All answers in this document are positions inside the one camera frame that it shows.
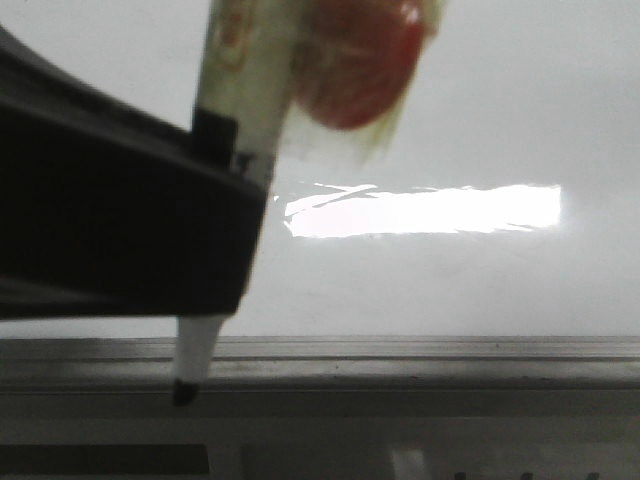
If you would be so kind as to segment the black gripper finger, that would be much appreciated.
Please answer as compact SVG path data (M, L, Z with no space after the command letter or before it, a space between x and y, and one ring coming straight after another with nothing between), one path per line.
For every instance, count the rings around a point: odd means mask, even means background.
M237 124L178 129L1 35L1 316L220 314L265 208Z

